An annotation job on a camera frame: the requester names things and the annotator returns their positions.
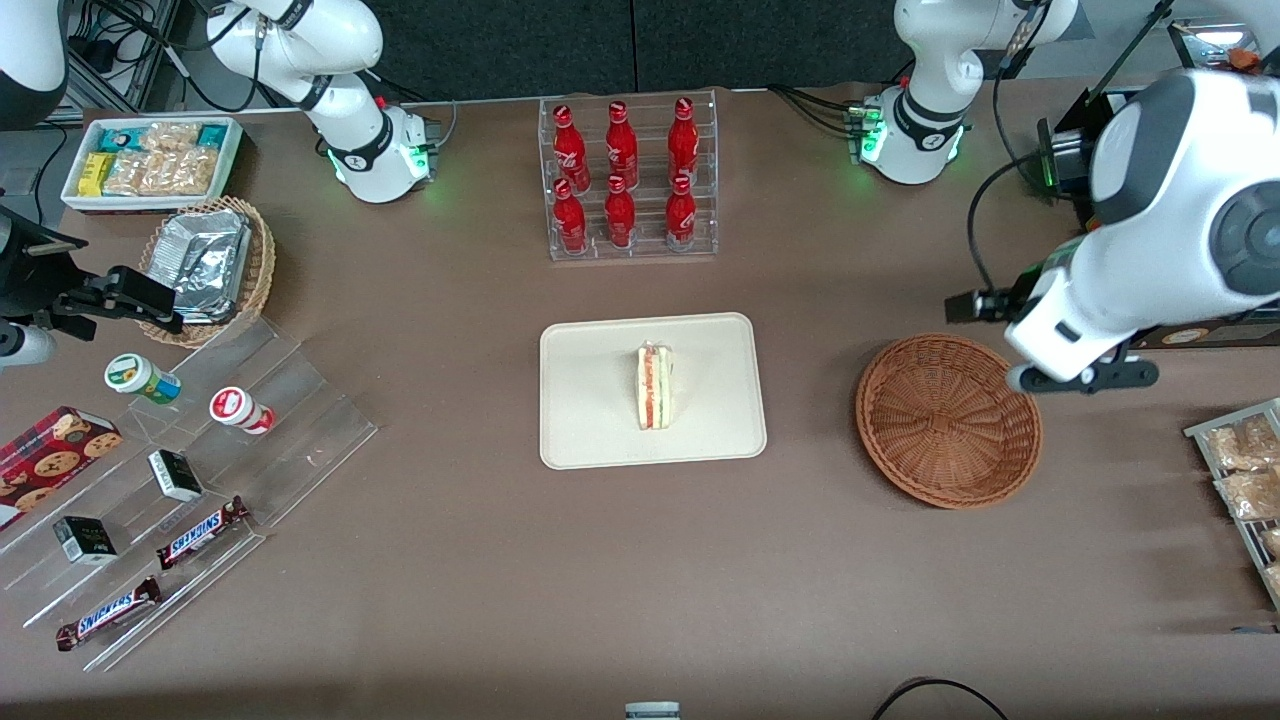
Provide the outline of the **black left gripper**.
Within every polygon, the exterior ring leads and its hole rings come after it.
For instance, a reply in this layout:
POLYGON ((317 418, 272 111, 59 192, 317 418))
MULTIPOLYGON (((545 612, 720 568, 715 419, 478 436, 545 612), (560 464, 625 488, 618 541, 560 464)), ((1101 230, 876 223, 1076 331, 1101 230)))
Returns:
POLYGON ((943 316, 947 324, 1007 323, 1021 320, 1038 302, 1036 287, 1044 272, 1044 263, 1027 268, 1012 287, 972 290, 947 297, 943 316))

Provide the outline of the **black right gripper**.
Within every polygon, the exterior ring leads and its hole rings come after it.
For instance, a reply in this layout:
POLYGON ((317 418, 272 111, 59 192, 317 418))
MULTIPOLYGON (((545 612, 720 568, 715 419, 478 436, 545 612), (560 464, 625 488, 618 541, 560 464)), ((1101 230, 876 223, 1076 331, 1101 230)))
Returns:
POLYGON ((102 306, 179 334, 183 316, 173 288, 129 266, 113 266, 100 281, 84 281, 70 254, 88 243, 31 222, 9 208, 3 213, 1 315, 33 316, 46 309, 46 329, 72 338, 93 338, 102 306))

